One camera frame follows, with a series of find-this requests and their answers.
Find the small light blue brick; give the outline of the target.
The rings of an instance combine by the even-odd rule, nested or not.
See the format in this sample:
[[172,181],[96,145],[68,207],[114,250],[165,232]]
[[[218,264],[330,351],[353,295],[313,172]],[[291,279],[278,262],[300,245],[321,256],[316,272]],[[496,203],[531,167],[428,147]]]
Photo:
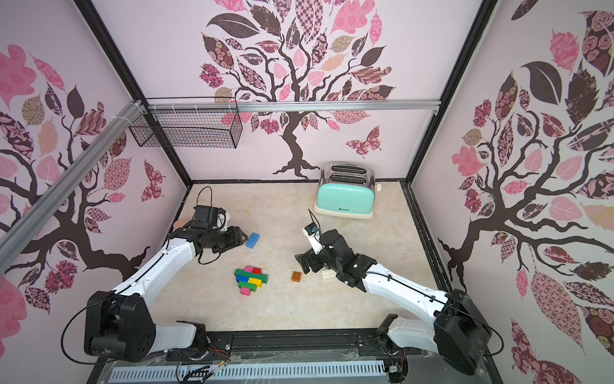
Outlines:
[[252,233],[251,236],[249,236],[247,242],[246,242],[246,247],[249,249],[254,249],[255,246],[257,245],[258,241],[260,240],[261,236],[257,233]]

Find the brown small brick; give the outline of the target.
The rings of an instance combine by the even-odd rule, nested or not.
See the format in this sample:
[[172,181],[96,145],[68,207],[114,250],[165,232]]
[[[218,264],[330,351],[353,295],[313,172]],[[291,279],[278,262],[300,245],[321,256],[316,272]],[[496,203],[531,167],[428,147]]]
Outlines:
[[300,281],[302,280],[302,273],[301,273],[301,272],[294,271],[294,272],[292,273],[291,280],[292,280],[293,282],[295,282],[295,283],[300,283]]

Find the bright green brick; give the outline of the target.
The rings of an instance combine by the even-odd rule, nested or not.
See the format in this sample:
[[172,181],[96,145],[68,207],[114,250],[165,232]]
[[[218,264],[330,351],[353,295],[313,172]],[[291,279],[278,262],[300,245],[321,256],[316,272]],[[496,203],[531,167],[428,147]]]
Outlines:
[[256,291],[257,290],[257,285],[253,283],[239,282],[238,286],[243,291]]

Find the green long brick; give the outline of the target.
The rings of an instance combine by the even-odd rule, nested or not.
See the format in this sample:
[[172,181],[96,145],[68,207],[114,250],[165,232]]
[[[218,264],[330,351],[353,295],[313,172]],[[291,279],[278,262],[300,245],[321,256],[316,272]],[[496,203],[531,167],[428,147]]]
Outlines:
[[268,283],[268,276],[263,274],[256,274],[252,272],[247,272],[245,270],[236,269],[234,274],[236,276],[246,277],[246,278],[254,278],[262,281],[263,283]]

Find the yellow small brick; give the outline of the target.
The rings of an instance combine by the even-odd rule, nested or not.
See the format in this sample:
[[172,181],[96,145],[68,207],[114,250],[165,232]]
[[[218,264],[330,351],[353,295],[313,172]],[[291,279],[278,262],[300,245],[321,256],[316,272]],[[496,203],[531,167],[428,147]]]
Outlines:
[[248,283],[253,284],[257,288],[261,288],[263,281],[258,278],[249,278]]

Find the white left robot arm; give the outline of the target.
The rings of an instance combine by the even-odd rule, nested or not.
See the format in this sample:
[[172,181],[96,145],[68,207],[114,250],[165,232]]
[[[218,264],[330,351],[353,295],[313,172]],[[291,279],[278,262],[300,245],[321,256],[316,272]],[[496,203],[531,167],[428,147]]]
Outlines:
[[189,227],[175,230],[142,270],[111,291],[95,292],[86,305],[84,352],[89,356],[138,363],[147,355],[183,350],[206,355],[210,340],[201,323],[177,321],[157,325],[150,306],[186,264],[210,250],[221,255],[246,243],[240,227],[208,232]]

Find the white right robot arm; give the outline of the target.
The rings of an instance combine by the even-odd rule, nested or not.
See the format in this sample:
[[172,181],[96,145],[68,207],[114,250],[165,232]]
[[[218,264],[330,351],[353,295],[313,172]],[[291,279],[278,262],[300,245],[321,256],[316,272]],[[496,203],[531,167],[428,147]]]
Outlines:
[[337,230],[321,232],[311,223],[302,233],[311,246],[295,257],[304,273],[332,270],[346,286],[388,299],[415,315],[414,320],[391,315],[383,321],[384,342],[436,353],[456,371],[476,373],[494,330],[468,294],[438,291],[403,278],[353,252]]

